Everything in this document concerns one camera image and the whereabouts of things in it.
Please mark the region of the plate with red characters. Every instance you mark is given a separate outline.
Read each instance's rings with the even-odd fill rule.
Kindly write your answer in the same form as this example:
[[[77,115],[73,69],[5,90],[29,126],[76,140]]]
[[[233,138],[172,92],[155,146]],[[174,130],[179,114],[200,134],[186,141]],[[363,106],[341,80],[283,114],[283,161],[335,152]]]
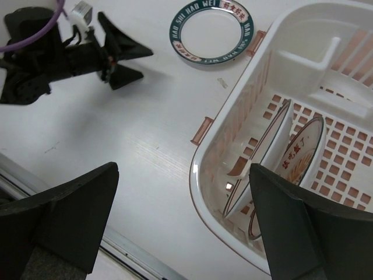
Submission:
[[[242,210],[251,200],[251,186],[249,170],[251,164],[260,165],[274,171],[279,165],[289,140],[289,134],[293,122],[294,102],[288,99],[277,112],[254,151],[245,164],[242,172],[235,176],[237,182],[231,189],[227,202],[223,208],[222,216],[230,217]]]

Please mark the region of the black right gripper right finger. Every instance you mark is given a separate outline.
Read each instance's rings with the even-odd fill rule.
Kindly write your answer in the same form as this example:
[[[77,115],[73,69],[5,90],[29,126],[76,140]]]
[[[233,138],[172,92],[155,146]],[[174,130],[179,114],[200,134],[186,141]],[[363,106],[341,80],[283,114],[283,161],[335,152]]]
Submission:
[[[372,213],[333,202],[252,164],[272,279],[372,279]]]

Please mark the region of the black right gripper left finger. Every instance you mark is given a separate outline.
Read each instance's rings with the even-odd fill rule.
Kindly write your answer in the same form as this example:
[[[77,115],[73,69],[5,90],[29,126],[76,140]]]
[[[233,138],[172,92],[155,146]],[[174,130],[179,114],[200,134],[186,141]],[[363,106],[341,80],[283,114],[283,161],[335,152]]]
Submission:
[[[86,279],[119,182],[106,163],[30,197],[1,200],[1,279]]]

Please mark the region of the plate with green rim band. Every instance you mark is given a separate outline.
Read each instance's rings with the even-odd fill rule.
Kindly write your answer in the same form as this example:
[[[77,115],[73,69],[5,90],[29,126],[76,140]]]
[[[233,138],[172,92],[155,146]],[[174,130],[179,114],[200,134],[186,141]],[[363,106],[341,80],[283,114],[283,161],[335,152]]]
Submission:
[[[193,1],[173,18],[169,39],[188,62],[217,65],[234,60],[253,39],[254,21],[236,1]]]

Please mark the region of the plate with orange sunburst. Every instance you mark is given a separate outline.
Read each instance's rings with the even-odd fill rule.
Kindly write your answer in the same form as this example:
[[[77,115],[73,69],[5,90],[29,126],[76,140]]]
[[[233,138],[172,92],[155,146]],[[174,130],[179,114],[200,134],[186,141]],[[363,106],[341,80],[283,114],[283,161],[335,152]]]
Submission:
[[[272,171],[287,181],[308,187],[316,176],[326,142],[323,117],[314,117],[288,140],[277,168]]]

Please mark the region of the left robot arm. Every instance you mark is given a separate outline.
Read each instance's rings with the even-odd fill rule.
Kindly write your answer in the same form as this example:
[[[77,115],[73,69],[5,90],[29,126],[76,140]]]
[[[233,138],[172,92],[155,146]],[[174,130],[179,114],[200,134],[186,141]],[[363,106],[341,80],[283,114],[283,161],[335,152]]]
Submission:
[[[74,24],[72,37],[63,41],[58,24],[54,24],[37,41],[5,52],[1,58],[1,68],[6,70],[1,103],[32,104],[51,93],[52,82],[93,72],[113,90],[142,79],[141,72],[119,62],[149,57],[153,51],[120,31],[103,12],[98,13],[98,21],[105,32],[104,45],[99,44],[93,27],[83,32]]]

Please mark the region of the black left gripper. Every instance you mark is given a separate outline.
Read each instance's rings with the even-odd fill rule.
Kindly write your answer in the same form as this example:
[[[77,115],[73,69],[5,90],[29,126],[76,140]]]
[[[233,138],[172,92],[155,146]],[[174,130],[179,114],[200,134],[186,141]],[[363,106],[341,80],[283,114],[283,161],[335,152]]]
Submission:
[[[104,12],[99,12],[97,16],[105,32],[104,47],[94,43],[55,47],[55,81],[98,72],[103,82],[109,82],[111,89],[117,90],[142,79],[141,72],[120,64],[116,64],[110,73],[109,56],[118,62],[149,57],[153,51],[120,31]]]

